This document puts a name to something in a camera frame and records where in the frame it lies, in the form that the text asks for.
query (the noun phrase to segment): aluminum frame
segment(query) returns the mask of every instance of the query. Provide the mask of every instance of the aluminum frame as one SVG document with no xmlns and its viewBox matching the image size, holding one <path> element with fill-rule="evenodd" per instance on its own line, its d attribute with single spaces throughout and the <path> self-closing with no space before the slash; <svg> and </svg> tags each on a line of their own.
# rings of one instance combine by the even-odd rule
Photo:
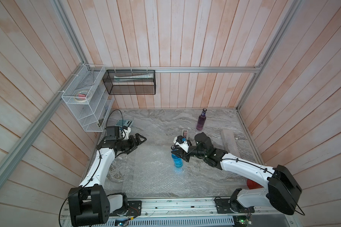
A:
<svg viewBox="0 0 341 227">
<path fill-rule="evenodd" d="M 155 70 L 156 73 L 258 73 L 255 66 L 230 67 L 105 67 L 105 70 Z"/>
</svg>

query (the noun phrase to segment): wire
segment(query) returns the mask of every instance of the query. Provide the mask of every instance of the wire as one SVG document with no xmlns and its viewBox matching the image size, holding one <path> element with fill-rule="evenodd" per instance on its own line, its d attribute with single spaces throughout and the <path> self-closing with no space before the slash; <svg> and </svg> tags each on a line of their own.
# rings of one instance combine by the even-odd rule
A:
<svg viewBox="0 0 341 227">
<path fill-rule="evenodd" d="M 265 169 L 260 168 L 259 166 L 254 165 L 254 164 L 252 164 L 252 163 L 250 163 L 250 162 L 242 161 L 242 160 L 239 160 L 239 159 L 233 159 L 233 158 L 225 158 L 225 159 L 223 159 L 223 160 L 234 160 L 234 161 L 237 161 L 237 162 L 245 162 L 245 163 L 247 163 L 247 164 L 250 164 L 250 165 L 252 165 L 252 166 L 258 167 L 259 169 L 264 170 L 265 172 L 268 172 L 268 173 L 270 173 L 271 175 L 273 175 L 273 174 L 272 174 L 271 172 L 269 172 L 266 168 L 265 168 Z M 301 207 L 300 207 L 300 206 L 298 205 L 298 203 L 295 201 L 295 199 L 293 198 L 291 192 L 290 192 L 288 189 L 287 189 L 287 192 L 289 193 L 289 195 L 291 196 L 291 198 L 293 199 L 293 201 L 295 202 L 295 204 L 296 204 L 297 207 L 301 210 L 302 213 L 298 212 L 296 209 L 294 209 L 294 211 L 297 212 L 297 213 L 300 214 L 300 215 L 305 216 L 305 213 L 302 211 Z"/>
<path fill-rule="evenodd" d="M 89 181 L 87 182 L 87 184 L 89 184 L 89 183 L 92 181 L 93 176 L 95 176 L 95 173 L 96 173 L 96 171 L 98 170 L 98 168 L 99 168 L 99 166 L 100 166 L 100 163 L 101 163 L 101 159 L 102 159 L 101 153 L 100 153 L 100 150 L 97 150 L 97 151 L 99 152 L 99 155 L 100 155 L 100 156 L 99 156 L 100 161 L 99 161 L 99 164 L 98 164 L 98 166 L 97 166 L 95 172 L 93 173 L 93 175 L 91 176 L 91 178 L 89 179 Z M 64 203 L 67 201 L 67 199 L 68 199 L 71 195 L 73 195 L 73 194 L 79 192 L 82 188 L 86 187 L 87 184 L 85 184 L 85 185 L 82 186 L 80 189 L 78 189 L 78 190 L 75 191 L 74 193 L 72 193 L 72 194 L 70 194 L 69 196 L 67 196 L 67 198 L 63 201 L 62 206 L 61 206 L 61 208 L 59 209 L 59 215 L 58 215 L 58 223 L 59 223 L 59 226 L 60 226 L 60 227 L 62 227 L 62 225 L 61 225 L 61 211 L 62 211 L 62 208 L 63 208 Z"/>
</svg>

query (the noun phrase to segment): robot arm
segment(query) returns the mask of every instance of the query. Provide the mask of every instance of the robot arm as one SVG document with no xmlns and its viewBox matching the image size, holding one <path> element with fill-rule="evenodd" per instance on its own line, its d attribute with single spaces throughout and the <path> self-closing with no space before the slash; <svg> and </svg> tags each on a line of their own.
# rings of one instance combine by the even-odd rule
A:
<svg viewBox="0 0 341 227">
<path fill-rule="evenodd" d="M 122 153 L 131 153 L 146 141 L 146 138 L 138 133 L 129 136 L 130 132 L 131 129 L 126 126 L 123 126 L 121 131 L 118 126 L 106 128 L 106 136 L 97 146 L 95 160 L 85 179 L 68 193 L 69 211 L 74 227 L 104 224 L 112 212 L 118 215 L 127 213 L 125 193 L 107 196 L 102 185 L 114 159 Z"/>
<path fill-rule="evenodd" d="M 214 148 L 205 133 L 195 135 L 196 146 L 181 139 L 182 136 L 176 137 L 174 140 L 179 145 L 172 147 L 172 153 L 177 157 L 186 162 L 189 162 L 190 156 L 202 158 L 209 166 L 237 173 L 263 186 L 252 190 L 235 190 L 228 200 L 232 211 L 242 212 L 254 206 L 273 206 L 284 214 L 294 213 L 302 189 L 286 167 L 259 165 Z"/>
</svg>

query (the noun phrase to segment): gray marble tabletop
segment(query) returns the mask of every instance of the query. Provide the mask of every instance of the gray marble tabletop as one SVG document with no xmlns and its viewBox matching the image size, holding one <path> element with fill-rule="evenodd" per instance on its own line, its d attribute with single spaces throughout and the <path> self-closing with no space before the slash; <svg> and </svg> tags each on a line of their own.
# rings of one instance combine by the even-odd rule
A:
<svg viewBox="0 0 341 227">
<path fill-rule="evenodd" d="M 147 138 L 129 155 L 122 154 L 110 166 L 104 189 L 107 193 L 126 193 L 129 198 L 146 197 L 216 197 L 230 196 L 237 188 L 247 188 L 246 178 L 208 166 L 191 157 L 176 168 L 171 157 L 174 137 L 182 129 L 189 130 L 189 139 L 200 132 L 208 135 L 215 148 L 224 149 L 221 130 L 231 129 L 241 158 L 255 162 L 234 109 L 210 109 L 202 131 L 196 130 L 201 109 L 134 109 L 122 110 L 124 119 L 134 120 L 131 134 Z M 119 111 L 109 118 L 108 126 L 121 119 Z"/>
</svg>

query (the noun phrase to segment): blue bottle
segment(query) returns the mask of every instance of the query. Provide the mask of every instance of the blue bottle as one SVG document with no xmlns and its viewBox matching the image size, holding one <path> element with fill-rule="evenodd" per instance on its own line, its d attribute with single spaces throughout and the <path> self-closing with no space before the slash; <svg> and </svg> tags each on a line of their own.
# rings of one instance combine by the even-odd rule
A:
<svg viewBox="0 0 341 227">
<path fill-rule="evenodd" d="M 172 154 L 174 166 L 177 168 L 181 168 L 183 166 L 183 161 L 181 158 L 178 158 L 176 155 Z"/>
</svg>

